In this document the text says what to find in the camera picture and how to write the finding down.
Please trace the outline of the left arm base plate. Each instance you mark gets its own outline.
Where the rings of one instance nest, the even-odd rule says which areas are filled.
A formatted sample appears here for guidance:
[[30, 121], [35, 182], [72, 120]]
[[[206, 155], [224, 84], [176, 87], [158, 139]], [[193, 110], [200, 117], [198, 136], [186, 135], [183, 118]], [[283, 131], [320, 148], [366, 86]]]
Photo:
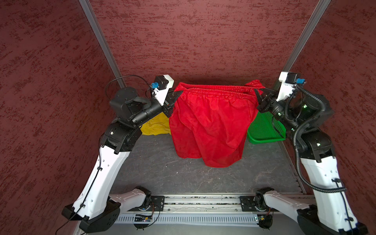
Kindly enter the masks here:
[[151, 212], [153, 209], [159, 208], [161, 211], [164, 208], [165, 196], [150, 195], [146, 196], [143, 204], [138, 207], [139, 211]]

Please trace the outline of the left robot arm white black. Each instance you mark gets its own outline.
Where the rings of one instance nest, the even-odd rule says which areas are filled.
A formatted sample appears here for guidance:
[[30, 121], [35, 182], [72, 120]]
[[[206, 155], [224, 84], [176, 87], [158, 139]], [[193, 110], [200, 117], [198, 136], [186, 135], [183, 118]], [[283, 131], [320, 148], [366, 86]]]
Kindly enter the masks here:
[[122, 212], [134, 208], [154, 209], [151, 191], [144, 187], [136, 187], [117, 199], [110, 197], [120, 168], [142, 135], [142, 125], [160, 113], [170, 117], [182, 94], [169, 89], [155, 89], [154, 93], [150, 99], [142, 98], [136, 89], [127, 87], [117, 91], [110, 100], [117, 118], [99, 141], [99, 155], [81, 195], [62, 210], [69, 221], [80, 222], [79, 228], [84, 234], [108, 230]]

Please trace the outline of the green plastic basket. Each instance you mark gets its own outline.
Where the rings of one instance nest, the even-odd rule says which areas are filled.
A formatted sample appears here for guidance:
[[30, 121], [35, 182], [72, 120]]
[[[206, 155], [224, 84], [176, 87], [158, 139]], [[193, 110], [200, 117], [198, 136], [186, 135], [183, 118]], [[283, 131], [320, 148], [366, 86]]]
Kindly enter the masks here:
[[247, 140], [252, 144], [266, 144], [284, 141], [286, 128], [271, 113], [258, 112], [247, 131]]

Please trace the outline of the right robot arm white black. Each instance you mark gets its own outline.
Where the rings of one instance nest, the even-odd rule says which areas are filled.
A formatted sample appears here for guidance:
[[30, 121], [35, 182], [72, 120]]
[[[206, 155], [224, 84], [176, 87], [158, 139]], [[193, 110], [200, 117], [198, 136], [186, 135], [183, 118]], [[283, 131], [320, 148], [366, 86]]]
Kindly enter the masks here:
[[258, 110], [269, 112], [288, 131], [300, 180], [314, 192], [315, 203], [305, 204], [283, 196], [273, 188], [258, 190], [255, 209], [264, 212], [259, 225], [271, 222], [272, 210], [293, 219], [306, 235], [366, 235], [365, 224], [352, 213], [346, 187], [340, 179], [331, 138], [320, 125], [333, 115], [328, 100], [295, 86], [287, 98], [278, 100], [271, 89], [256, 90]]

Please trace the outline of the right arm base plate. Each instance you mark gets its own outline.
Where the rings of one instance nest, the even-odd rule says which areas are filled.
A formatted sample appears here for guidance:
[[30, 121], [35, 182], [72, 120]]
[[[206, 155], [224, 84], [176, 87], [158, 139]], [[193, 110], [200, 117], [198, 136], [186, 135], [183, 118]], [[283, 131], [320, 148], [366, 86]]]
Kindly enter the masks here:
[[266, 210], [260, 196], [240, 196], [240, 205], [243, 212], [264, 212]]

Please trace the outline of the red shorts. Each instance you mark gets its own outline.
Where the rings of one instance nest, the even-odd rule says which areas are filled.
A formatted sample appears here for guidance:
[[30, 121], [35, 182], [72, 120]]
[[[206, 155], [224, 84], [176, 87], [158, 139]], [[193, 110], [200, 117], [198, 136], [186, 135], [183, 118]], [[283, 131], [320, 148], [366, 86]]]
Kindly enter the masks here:
[[202, 159], [209, 167], [229, 167], [242, 158], [247, 130], [258, 114], [253, 80], [244, 86], [179, 83], [182, 92], [169, 118], [177, 155]]

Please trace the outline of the yellow shorts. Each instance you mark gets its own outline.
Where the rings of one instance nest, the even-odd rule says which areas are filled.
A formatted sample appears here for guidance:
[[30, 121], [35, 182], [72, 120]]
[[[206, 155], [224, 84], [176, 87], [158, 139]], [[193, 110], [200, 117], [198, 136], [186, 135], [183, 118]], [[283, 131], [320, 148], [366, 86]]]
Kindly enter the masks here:
[[142, 125], [141, 131], [143, 135], [146, 136], [156, 136], [161, 134], [171, 134], [169, 127], [169, 118], [164, 114], [160, 113], [145, 124]]

